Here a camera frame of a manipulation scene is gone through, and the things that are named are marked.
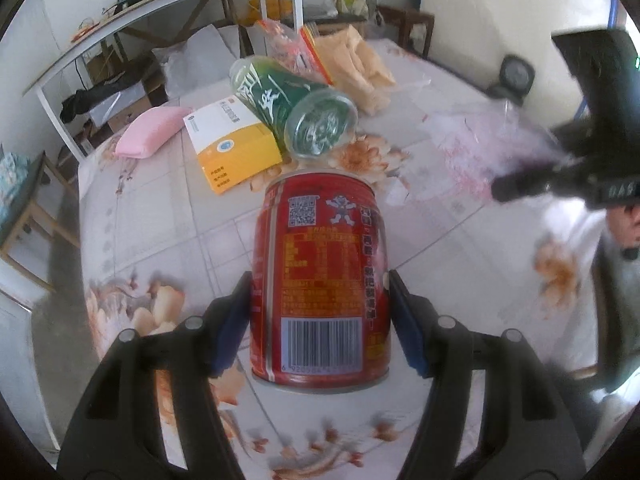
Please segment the yellow bag under table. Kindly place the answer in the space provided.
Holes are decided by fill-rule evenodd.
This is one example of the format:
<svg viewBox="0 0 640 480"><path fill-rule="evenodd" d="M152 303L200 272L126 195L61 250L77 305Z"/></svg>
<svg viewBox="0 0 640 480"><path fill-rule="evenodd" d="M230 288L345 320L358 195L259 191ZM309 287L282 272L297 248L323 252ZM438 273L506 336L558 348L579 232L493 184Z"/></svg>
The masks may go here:
<svg viewBox="0 0 640 480"><path fill-rule="evenodd" d="M281 21L292 18L292 0L265 0L265 4L267 10L267 18L270 18L270 20ZM248 0L246 10L246 17L244 18L245 25L253 25L256 21L262 19L260 0Z"/></svg>

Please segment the pink sponge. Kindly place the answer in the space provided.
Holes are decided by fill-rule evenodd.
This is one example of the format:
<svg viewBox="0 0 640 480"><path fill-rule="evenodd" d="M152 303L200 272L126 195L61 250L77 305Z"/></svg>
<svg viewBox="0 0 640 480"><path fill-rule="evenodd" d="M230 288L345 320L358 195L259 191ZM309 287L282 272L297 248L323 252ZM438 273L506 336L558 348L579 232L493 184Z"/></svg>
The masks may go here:
<svg viewBox="0 0 640 480"><path fill-rule="evenodd" d="M154 155L184 126L183 118L189 107L157 106L137 117L122 134L115 155L133 159L146 159Z"/></svg>

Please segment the white and yellow medicine box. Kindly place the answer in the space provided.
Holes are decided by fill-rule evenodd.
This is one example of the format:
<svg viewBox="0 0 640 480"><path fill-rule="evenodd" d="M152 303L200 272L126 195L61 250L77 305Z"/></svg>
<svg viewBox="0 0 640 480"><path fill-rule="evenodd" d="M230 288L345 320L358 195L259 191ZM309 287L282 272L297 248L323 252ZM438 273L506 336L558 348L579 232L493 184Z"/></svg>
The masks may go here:
<svg viewBox="0 0 640 480"><path fill-rule="evenodd" d="M183 122L198 164L217 195L282 162L271 130L237 96L201 107Z"/></svg>

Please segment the red printed snack bag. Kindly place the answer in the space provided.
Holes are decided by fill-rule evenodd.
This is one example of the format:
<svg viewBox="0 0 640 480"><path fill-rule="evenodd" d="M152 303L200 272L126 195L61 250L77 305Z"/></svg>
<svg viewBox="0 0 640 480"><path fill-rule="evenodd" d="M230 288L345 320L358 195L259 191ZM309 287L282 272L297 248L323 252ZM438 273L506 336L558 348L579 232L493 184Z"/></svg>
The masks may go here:
<svg viewBox="0 0 640 480"><path fill-rule="evenodd" d="M266 52L290 72L333 86L334 82L320 60L314 40L306 26L299 32L277 21L265 18L257 22L266 43Z"/></svg>

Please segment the red drink can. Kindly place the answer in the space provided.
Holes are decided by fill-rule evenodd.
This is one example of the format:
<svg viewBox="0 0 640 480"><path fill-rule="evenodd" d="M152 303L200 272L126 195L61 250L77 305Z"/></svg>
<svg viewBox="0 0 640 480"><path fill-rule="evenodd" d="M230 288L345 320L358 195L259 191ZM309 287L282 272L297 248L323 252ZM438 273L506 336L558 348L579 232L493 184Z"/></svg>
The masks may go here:
<svg viewBox="0 0 640 480"><path fill-rule="evenodd" d="M250 364L299 389L357 389L390 367L384 220L363 180L303 170L270 183L253 250Z"/></svg>

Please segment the white plastic sack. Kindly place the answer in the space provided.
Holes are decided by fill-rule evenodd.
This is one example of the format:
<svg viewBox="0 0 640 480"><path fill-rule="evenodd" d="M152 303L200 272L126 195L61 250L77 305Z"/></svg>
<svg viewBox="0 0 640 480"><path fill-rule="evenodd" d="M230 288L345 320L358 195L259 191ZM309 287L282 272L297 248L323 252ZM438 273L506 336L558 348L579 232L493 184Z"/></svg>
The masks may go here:
<svg viewBox="0 0 640 480"><path fill-rule="evenodd" d="M168 99L174 100L229 76L240 57L239 27L207 25L181 44L152 53L160 64Z"/></svg>

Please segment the black cloth on box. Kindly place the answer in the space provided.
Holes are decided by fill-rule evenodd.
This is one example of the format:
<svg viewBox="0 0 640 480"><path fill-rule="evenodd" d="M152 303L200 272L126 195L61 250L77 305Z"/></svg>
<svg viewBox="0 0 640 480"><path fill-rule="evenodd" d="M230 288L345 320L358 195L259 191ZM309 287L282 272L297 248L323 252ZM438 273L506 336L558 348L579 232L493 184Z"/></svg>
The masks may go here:
<svg viewBox="0 0 640 480"><path fill-rule="evenodd" d="M91 89L77 90L62 103L60 113L62 123L69 124L76 116L86 114L99 102L137 84L144 73L145 70L126 70L111 79L101 81Z"/></svg>

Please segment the black round floor object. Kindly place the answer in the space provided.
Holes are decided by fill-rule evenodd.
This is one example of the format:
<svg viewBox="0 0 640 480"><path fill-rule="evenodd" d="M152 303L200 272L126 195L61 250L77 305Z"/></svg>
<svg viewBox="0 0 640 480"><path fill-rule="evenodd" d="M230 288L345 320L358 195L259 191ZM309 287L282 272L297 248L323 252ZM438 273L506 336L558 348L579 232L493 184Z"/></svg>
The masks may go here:
<svg viewBox="0 0 640 480"><path fill-rule="evenodd" d="M508 54L501 63L498 81L487 89L487 94L493 99L505 99L522 107L532 90L535 76L532 64L517 55Z"/></svg>

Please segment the cardboard box under table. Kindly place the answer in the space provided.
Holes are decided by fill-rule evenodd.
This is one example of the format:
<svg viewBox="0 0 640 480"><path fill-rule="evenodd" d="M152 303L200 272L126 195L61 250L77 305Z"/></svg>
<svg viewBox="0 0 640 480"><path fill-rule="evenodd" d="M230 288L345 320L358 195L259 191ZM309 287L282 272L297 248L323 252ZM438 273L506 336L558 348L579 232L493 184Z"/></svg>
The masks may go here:
<svg viewBox="0 0 640 480"><path fill-rule="evenodd" d="M133 84L118 89L90 108L88 116L96 128L108 125L117 132L145 110L167 101L160 63L155 58L147 58L141 68L141 75Z"/></svg>

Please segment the clear plastic bag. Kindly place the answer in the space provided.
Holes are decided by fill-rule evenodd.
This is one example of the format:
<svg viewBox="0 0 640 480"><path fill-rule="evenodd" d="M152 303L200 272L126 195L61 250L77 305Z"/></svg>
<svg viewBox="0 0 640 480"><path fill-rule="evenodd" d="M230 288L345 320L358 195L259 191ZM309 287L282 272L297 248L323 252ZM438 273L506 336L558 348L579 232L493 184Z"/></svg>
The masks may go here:
<svg viewBox="0 0 640 480"><path fill-rule="evenodd" d="M509 101L456 106L428 115L424 138L408 147L400 180L416 200L469 194L491 200L498 177L566 159L550 131Z"/></svg>

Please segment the green plastic bottle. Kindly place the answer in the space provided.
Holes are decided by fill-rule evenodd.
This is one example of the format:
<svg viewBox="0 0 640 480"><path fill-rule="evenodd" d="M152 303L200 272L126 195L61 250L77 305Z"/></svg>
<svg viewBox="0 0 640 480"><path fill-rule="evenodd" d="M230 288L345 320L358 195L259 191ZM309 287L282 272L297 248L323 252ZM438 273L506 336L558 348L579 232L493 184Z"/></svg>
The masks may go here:
<svg viewBox="0 0 640 480"><path fill-rule="evenodd" d="M281 148L318 158L345 142L358 122L345 93L297 75L266 56L240 58L230 68L233 93L269 128Z"/></svg>

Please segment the wooden chair with cushion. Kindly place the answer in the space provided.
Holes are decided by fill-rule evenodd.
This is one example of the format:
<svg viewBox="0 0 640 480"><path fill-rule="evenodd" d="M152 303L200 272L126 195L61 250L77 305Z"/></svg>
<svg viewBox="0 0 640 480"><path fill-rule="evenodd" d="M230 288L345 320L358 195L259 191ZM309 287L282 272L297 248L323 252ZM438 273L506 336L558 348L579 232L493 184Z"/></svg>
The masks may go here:
<svg viewBox="0 0 640 480"><path fill-rule="evenodd" d="M26 168L26 179L17 187L17 193L9 203L8 214L1 222L1 260L18 274L21 274L23 278L27 278L46 292L55 292L51 283L28 270L26 266L11 256L11 248L25 228L35 230L49 242L53 242L55 235L58 235L67 243L80 248L79 237L66 229L37 202L37 193L42 182L46 180L44 177L46 172L55 177L71 196L79 200L73 185L64 179L46 153L42 152Z"/></svg>

